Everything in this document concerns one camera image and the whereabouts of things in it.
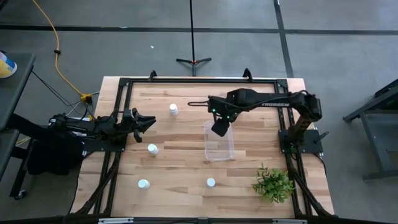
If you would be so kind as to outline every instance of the green plant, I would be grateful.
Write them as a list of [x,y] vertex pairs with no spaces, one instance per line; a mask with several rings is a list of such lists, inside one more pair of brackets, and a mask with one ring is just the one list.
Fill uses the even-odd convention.
[[281,172],[279,169],[268,171],[268,167],[264,168],[261,163],[261,168],[257,170],[257,182],[252,184],[253,189],[261,195],[263,199],[268,198],[270,202],[283,203],[293,192],[293,181],[289,180],[286,172]]

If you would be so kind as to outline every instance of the light stand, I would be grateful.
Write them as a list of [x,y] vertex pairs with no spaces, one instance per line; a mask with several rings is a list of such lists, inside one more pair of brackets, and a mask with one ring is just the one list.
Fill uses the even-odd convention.
[[192,0],[189,0],[189,7],[190,7],[190,14],[191,14],[191,38],[192,38],[192,60],[185,60],[185,59],[180,59],[177,58],[175,59],[178,62],[185,62],[188,63],[192,66],[192,76],[197,75],[197,65],[200,62],[208,62],[211,60],[211,58],[204,58],[200,60],[195,60],[195,42],[193,41],[193,16],[192,16]]

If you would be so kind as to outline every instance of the tripod stand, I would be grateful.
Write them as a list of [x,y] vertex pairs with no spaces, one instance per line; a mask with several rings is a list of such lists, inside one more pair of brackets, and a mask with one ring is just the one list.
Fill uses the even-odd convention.
[[189,0],[189,7],[190,7],[190,12],[191,12],[191,38],[192,38],[192,60],[185,60],[185,59],[180,59],[177,58],[175,59],[178,62],[185,62],[188,63],[192,66],[192,76],[197,75],[197,65],[200,62],[208,62],[211,60],[211,58],[204,58],[200,60],[195,60],[195,42],[193,41],[193,16],[192,16],[192,0]]

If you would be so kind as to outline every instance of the yellow cable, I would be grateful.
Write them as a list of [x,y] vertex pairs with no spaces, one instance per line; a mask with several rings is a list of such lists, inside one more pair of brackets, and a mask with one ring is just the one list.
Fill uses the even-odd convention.
[[[45,18],[47,19],[47,21],[50,23],[50,25],[51,25],[51,27],[52,27],[52,30],[54,31],[54,33],[55,33],[55,38],[57,39],[57,51],[59,51],[60,50],[60,39],[59,39],[59,37],[58,37],[58,33],[57,33],[57,31],[55,30],[55,27],[54,27],[54,25],[52,24],[52,22],[51,22],[51,20],[50,20],[50,18],[46,15],[46,13],[43,11],[43,9],[39,6],[39,4],[37,4],[37,2],[35,1],[35,0],[32,0],[33,1],[33,3],[37,6],[37,8],[42,12],[42,14],[45,16]],[[58,53],[55,53],[55,69],[57,70],[57,72],[58,72],[58,74],[81,96],[80,97],[80,99],[82,100],[82,101],[85,101],[85,99],[86,99],[86,97],[87,96],[89,96],[89,97],[91,97],[91,95],[90,94],[83,94],[83,93],[81,93],[76,87],[74,87],[73,85],[72,85],[72,83],[70,83],[70,81],[68,81],[63,75],[62,75],[62,73],[61,73],[61,71],[58,69],[58,58],[59,58],[59,54]]]

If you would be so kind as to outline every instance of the caster wheel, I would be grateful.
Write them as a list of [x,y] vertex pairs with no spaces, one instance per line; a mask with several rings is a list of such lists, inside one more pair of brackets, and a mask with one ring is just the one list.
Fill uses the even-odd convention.
[[26,195],[27,195],[27,192],[25,190],[21,190],[18,193],[18,196],[14,197],[14,199],[15,200],[20,200],[20,199],[23,199],[24,197],[26,197]]

